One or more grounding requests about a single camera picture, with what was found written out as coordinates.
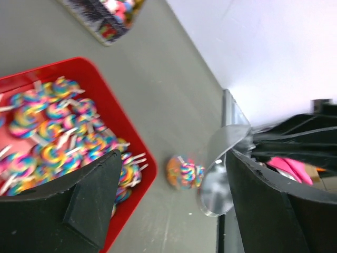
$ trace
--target white stick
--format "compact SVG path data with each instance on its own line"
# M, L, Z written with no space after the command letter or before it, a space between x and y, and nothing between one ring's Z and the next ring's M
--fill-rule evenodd
M42 83L40 80L36 81L33 83L34 84L34 88L37 92L41 92L42 91Z
M44 139L42 139L39 135L33 134L31 136L31 139L35 141L37 144L40 144L41 146L45 147L48 145L48 142Z
M15 107L15 106L13 106L13 105L8 105L8 106L0 107L0 112L10 111L10 110L13 109L14 107Z
M12 148L12 145L7 145L6 147L4 147L1 151L0 151L0 158L9 150Z
M136 160L137 158L143 157L143 156L145 156L145 155L146 155L146 153L141 153L141 154L139 154L139 155L135 155L135 156L132 157L132 158L133 158L133 160Z
M181 156L178 157L178 160L179 160L179 162L181 162L181 163L185 163L184 159L183 159Z
M148 163L145 164L145 165L143 165L143 166L141 166L141 167L139 168L139 170L142 171L142 170L144 170L145 168L147 168L147 166L148 166Z
M77 135L73 135L71 140L70 140L70 145L69 145L69 149L72 150L74 149L75 145L76 145L76 139L77 139Z
M93 133L94 132L93 124L89 121L87 125L88 125L88 133Z
M130 164L135 165L135 164L139 164L139 163L142 163L142 162L145 162L145 161L146 161L146 158L140 159L140 160L138 160L138 161L133 161L133 162L131 162Z
M1 187L0 189L0 195L3 195L11 186L12 182L14 181L14 179L16 178L16 174L13 174L5 183L4 185Z
M75 148L75 149L73 149L71 151L66 152L65 155L71 155L72 153L75 153L75 152L77 152L80 149L81 149L80 147L77 147L77 148Z

